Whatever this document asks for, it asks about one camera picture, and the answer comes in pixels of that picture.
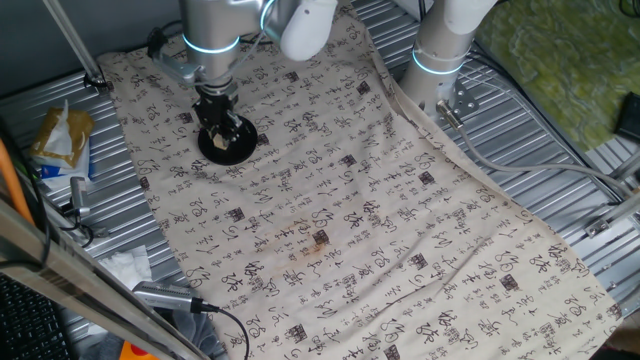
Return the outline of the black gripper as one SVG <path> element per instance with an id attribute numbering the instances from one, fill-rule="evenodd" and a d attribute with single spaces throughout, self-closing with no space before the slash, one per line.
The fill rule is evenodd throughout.
<path id="1" fill-rule="evenodd" d="M 211 143 L 214 146 L 217 145 L 218 129 L 224 128 L 223 144 L 229 147 L 236 140 L 237 133 L 242 126 L 240 117 L 233 110 L 238 101 L 237 84 L 196 85 L 195 90 L 199 99 L 194 103 L 193 109 L 201 126 L 206 128 L 205 131 Z"/>

